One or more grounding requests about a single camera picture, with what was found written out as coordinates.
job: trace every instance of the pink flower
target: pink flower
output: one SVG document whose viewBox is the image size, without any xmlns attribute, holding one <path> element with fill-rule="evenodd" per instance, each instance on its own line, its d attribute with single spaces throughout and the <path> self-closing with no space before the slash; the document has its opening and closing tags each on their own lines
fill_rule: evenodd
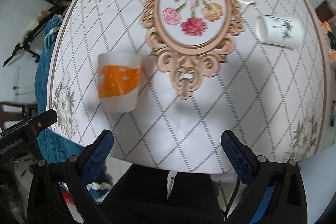
<svg viewBox="0 0 336 224">
<path fill-rule="evenodd" d="M 167 25 L 176 26 L 180 24 L 182 17 L 180 13 L 177 12 L 175 9 L 166 8 L 162 11 L 162 18 Z"/>
<path fill-rule="evenodd" d="M 202 18 L 188 18 L 186 22 L 181 23 L 182 31 L 187 35 L 201 36 L 208 28 Z"/>
</svg>

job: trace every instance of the decorative mirror frame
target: decorative mirror frame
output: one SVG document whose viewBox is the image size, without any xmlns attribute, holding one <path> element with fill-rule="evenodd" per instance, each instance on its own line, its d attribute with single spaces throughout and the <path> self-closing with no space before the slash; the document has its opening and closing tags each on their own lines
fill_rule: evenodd
<svg viewBox="0 0 336 224">
<path fill-rule="evenodd" d="M 226 18 L 222 27 L 210 40 L 188 46 L 173 39 L 162 26 L 160 0 L 146 0 L 142 24 L 148 29 L 146 42 L 157 57 L 162 72 L 170 72 L 171 80 L 181 99 L 192 96 L 203 82 L 203 76 L 215 76 L 226 62 L 226 56 L 235 49 L 233 36 L 243 32 L 240 5 L 236 0 L 224 0 Z"/>
</svg>

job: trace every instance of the tablecloth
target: tablecloth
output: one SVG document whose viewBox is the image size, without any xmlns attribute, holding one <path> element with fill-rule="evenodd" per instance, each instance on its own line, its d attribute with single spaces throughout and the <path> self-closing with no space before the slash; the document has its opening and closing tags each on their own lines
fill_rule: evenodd
<svg viewBox="0 0 336 224">
<path fill-rule="evenodd" d="M 300 160 L 318 148 L 325 117 L 324 54 L 305 0 L 241 4 L 244 32 L 214 77 L 186 100 L 161 72 L 139 22 L 146 0 L 73 0 L 50 65 L 47 109 L 58 112 L 57 134 L 86 146 L 103 129 L 114 133 L 113 157 L 145 166 L 196 173 L 232 167 L 221 149 L 231 129 L 256 155 Z M 295 15 L 304 27 L 301 48 L 262 44 L 258 15 Z M 137 108 L 107 113 L 97 97 L 97 55 L 133 51 L 142 56 Z"/>
</svg>

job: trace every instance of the cable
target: cable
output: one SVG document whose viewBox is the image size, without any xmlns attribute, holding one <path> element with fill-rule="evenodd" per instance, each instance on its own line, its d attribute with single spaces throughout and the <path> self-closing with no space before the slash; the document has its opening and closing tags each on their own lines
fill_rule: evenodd
<svg viewBox="0 0 336 224">
<path fill-rule="evenodd" d="M 227 215 L 229 214 L 229 211 L 230 211 L 230 208 L 232 206 L 232 203 L 233 203 L 233 201 L 235 200 L 235 198 L 236 198 L 236 196 L 238 194 L 239 186 L 240 186 L 240 179 L 238 177 L 235 189 L 233 190 L 233 193 L 232 193 L 232 195 L 230 197 L 229 203 L 227 204 L 227 207 L 226 207 L 225 212 L 224 212 L 224 220 L 227 219 Z"/>
</svg>

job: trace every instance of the blue blanket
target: blue blanket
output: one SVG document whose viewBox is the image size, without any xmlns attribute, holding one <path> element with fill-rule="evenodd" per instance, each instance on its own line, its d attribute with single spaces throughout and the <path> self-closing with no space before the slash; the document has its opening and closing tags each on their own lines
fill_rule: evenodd
<svg viewBox="0 0 336 224">
<path fill-rule="evenodd" d="M 57 15 L 54 15 L 45 27 L 46 35 L 51 29 L 61 26 L 61 24 L 62 20 Z M 50 34 L 45 38 L 40 62 L 37 67 L 35 77 L 35 96 L 38 105 L 38 114 L 46 111 L 47 82 L 57 34 L 58 32 Z M 43 157 L 49 163 L 65 161 L 71 155 L 79 155 L 84 149 L 82 146 L 55 134 L 49 129 L 42 131 L 37 140 Z"/>
</svg>

